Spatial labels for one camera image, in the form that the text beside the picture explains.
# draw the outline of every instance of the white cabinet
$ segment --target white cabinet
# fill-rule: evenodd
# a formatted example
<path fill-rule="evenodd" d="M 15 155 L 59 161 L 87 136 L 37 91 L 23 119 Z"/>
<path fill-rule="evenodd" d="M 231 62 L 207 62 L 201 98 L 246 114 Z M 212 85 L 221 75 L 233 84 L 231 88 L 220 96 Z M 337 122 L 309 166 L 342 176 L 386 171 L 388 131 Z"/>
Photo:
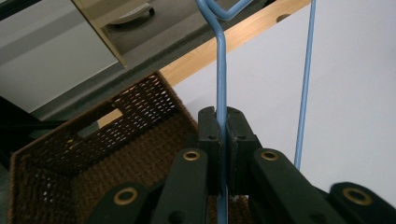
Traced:
<path fill-rule="evenodd" d="M 117 62 L 71 1 L 40 1 L 0 30 L 0 95 L 27 112 Z"/>

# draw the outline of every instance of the blue wire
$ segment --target blue wire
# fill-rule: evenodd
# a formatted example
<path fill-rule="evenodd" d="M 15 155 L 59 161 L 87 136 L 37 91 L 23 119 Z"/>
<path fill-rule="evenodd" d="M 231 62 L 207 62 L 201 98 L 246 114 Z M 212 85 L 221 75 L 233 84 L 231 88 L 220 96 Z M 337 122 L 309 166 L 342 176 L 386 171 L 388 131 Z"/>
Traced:
<path fill-rule="evenodd" d="M 229 21 L 235 17 L 242 9 L 247 7 L 253 0 L 240 0 L 235 5 L 233 5 L 228 11 L 222 9 L 215 0 L 206 0 L 207 5 L 210 10 L 219 18 L 224 21 Z"/>
<path fill-rule="evenodd" d="M 216 118 L 220 128 L 223 150 L 220 158 L 220 193 L 218 196 L 218 223 L 228 223 L 228 189 L 227 189 L 227 146 L 226 146 L 226 122 L 227 122 L 227 63 L 226 63 L 226 41 L 224 32 L 216 19 L 230 20 L 246 7 L 251 0 L 241 0 L 229 11 L 224 11 L 213 0 L 196 0 L 198 8 L 207 23 L 215 33 L 218 43 L 217 49 L 217 110 Z"/>
<path fill-rule="evenodd" d="M 315 8 L 316 8 L 316 0 L 312 0 L 311 11 L 310 11 L 310 16 L 309 16 L 308 39 L 307 39 L 307 43 L 306 43 L 303 92 L 302 92 L 302 96 L 301 96 L 300 117 L 299 117 L 298 132 L 297 132 L 297 143 L 296 143 L 296 151 L 295 151 L 295 156 L 294 156 L 294 165 L 298 170 L 300 170 L 301 157 L 302 157 L 302 153 L 303 153 L 306 102 L 307 102 L 307 98 L 308 98 L 309 72 L 310 72 L 310 67 L 311 67 L 312 41 L 313 41 L 313 36 L 314 36 Z"/>

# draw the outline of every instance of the brass grommet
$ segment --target brass grommet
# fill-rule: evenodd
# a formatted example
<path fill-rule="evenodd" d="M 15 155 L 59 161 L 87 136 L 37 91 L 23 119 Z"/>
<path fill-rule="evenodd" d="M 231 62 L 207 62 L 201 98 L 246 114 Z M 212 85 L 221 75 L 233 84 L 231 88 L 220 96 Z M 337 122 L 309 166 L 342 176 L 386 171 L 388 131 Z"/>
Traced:
<path fill-rule="evenodd" d="M 122 199 L 120 196 L 123 193 L 131 193 L 132 195 L 127 199 Z M 129 187 L 117 192 L 117 194 L 114 196 L 114 203 L 117 205 L 125 205 L 128 203 L 132 203 L 136 198 L 137 198 L 137 190 L 132 187 Z"/>
<path fill-rule="evenodd" d="M 368 195 L 361 189 L 346 188 L 346 189 L 343 189 L 343 194 L 346 198 L 348 198 L 353 203 L 357 203 L 360 205 L 370 205 L 373 203 L 373 200 L 370 197 L 370 195 Z"/>
<path fill-rule="evenodd" d="M 196 161 L 201 157 L 201 154 L 197 151 L 188 151 L 183 154 L 183 158 L 186 161 Z"/>
<path fill-rule="evenodd" d="M 262 152 L 261 154 L 262 158 L 268 161 L 276 161 L 277 159 L 279 159 L 279 156 L 277 155 L 277 153 L 270 151 L 270 150 L 266 150 L 264 152 Z"/>

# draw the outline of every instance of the floor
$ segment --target floor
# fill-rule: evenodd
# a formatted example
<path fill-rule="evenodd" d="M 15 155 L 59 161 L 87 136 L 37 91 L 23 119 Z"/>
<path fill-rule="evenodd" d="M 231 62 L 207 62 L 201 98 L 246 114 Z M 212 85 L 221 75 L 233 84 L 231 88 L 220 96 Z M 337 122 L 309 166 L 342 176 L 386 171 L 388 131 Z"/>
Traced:
<path fill-rule="evenodd" d="M 236 0 L 218 1 L 224 8 L 229 8 L 234 2 Z M 264 2 L 254 1 L 232 21 L 222 22 L 223 28 L 227 29 L 260 10 Z M 43 111 L 37 111 L 34 115 L 46 119 L 72 119 L 130 86 L 137 78 L 161 69 L 213 37 L 194 0 L 151 0 L 149 3 L 156 11 L 153 17 L 147 14 L 120 27 L 108 27 L 113 42 L 126 59 L 127 68 L 119 64 L 110 67 L 98 74 L 96 80 L 89 80 L 79 87 L 79 90 L 85 91 L 98 86 L 96 91 L 65 104 L 48 116 L 44 116 Z M 69 92 L 60 101 L 67 102 L 71 98 L 68 94 L 77 95 Z M 45 109 L 55 110 L 53 107 L 57 105 L 60 103 L 49 104 Z M 8 171 L 0 166 L 0 224 L 7 223 L 8 179 Z"/>

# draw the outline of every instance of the brown woven basket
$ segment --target brown woven basket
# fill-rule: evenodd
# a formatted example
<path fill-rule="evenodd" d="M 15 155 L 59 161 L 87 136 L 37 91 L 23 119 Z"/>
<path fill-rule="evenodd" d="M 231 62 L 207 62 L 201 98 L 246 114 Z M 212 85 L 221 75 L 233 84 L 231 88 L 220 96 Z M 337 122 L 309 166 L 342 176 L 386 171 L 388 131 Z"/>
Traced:
<path fill-rule="evenodd" d="M 119 118 L 86 134 L 116 109 Z M 85 223 L 108 190 L 164 179 L 186 136 L 196 132 L 164 78 L 150 75 L 14 153 L 8 222 Z"/>

